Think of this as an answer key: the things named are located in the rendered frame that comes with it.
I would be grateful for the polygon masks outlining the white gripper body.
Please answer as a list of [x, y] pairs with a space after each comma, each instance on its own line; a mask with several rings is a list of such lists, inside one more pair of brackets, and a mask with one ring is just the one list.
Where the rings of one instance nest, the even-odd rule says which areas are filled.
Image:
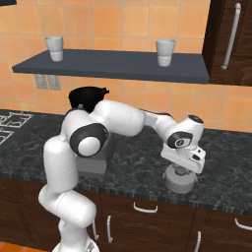
[[206, 152], [200, 147], [195, 150], [188, 150], [185, 148], [172, 149], [168, 145], [163, 145], [160, 155], [197, 174], [203, 171], [205, 165]]

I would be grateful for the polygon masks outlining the black hob with white rings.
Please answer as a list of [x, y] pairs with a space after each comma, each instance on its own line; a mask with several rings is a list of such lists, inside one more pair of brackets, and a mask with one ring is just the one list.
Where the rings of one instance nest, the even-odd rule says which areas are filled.
[[32, 114], [23, 111], [0, 109], [0, 146], [18, 133], [32, 118]]

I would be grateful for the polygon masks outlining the dark wood upper cupboard door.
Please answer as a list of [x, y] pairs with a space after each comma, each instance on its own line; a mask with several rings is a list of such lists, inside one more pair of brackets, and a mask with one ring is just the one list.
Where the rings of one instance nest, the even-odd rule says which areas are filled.
[[[223, 70], [235, 3], [241, 4], [241, 14], [229, 63]], [[252, 0], [211, 0], [202, 55], [211, 84], [252, 87]]]

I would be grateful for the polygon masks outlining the grey round blender lid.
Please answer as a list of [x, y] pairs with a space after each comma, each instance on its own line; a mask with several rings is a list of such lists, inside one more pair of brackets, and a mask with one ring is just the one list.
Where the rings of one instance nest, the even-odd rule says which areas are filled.
[[197, 176], [194, 172], [187, 172], [182, 166], [169, 165], [163, 174], [167, 189], [178, 194], [187, 194], [192, 191]]

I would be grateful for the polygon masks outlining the dark wood cupboard door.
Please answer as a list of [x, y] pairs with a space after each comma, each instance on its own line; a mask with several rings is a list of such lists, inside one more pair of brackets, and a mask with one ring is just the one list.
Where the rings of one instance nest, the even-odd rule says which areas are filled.
[[0, 240], [48, 252], [84, 251], [98, 208], [94, 192], [55, 193], [48, 184], [0, 177]]
[[[109, 215], [112, 243], [106, 231]], [[186, 252], [190, 229], [171, 218], [110, 212], [104, 217], [106, 252]]]
[[[193, 231], [191, 233], [186, 252], [194, 252], [197, 232]], [[252, 252], [252, 236], [235, 232], [220, 233], [219, 231], [209, 230], [201, 231], [201, 235], [198, 252]]]
[[[241, 4], [241, 14], [229, 63], [223, 70], [235, 3]], [[211, 84], [252, 87], [252, 0], [211, 0], [202, 55]]]

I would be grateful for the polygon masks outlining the dark grey wall shelf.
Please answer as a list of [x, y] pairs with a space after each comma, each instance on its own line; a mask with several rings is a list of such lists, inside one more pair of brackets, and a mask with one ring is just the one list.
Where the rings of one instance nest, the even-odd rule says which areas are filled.
[[48, 51], [12, 67], [14, 73], [75, 76], [152, 82], [207, 84], [209, 74], [201, 54], [174, 53], [160, 67], [154, 52], [64, 49], [53, 62]]

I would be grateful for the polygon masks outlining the white cup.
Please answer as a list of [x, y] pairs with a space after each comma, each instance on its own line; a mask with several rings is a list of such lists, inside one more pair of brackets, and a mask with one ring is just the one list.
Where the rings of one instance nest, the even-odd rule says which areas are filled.
[[158, 39], [156, 41], [157, 63], [160, 67], [167, 67], [171, 63], [176, 41], [174, 39]]
[[48, 36], [45, 39], [46, 47], [49, 51], [50, 57], [54, 62], [63, 60], [63, 37], [62, 36]]

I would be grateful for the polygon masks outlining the dark wood drawer front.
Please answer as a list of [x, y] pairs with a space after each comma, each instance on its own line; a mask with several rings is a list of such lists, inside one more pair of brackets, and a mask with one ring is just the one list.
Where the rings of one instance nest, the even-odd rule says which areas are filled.
[[243, 235], [252, 236], [251, 230], [245, 230], [237, 227], [234, 222], [234, 219], [238, 219], [238, 221], [242, 224], [252, 226], [252, 216], [236, 215], [209, 210], [207, 211], [207, 215], [204, 221], [204, 225], [201, 227], [201, 231], [219, 231], [220, 233], [235, 232]]
[[[100, 200], [102, 208], [106, 211], [114, 211], [136, 215], [147, 215], [150, 217], [159, 217], [159, 218], [171, 218], [181, 221], [190, 221], [195, 214], [195, 210], [190, 207], [172, 205], [158, 201], [136, 199], [132, 197], [124, 197], [124, 196], [101, 193]], [[138, 207], [144, 209], [154, 209], [156, 206], [158, 206], [157, 213], [145, 214], [137, 212], [133, 208], [134, 202], [136, 202], [136, 205]]]

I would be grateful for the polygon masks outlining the grey wall socket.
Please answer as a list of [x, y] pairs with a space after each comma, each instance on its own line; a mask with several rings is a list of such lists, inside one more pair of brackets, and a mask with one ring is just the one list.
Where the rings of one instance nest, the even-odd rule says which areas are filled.
[[48, 89], [46, 78], [44, 75], [35, 74], [34, 78], [35, 78], [36, 87], [38, 89], [44, 89], [44, 90]]
[[47, 81], [48, 81], [48, 85], [49, 88], [51, 90], [56, 90], [56, 91], [60, 91], [60, 83], [59, 83], [59, 78], [55, 75], [48, 75], [47, 76]]

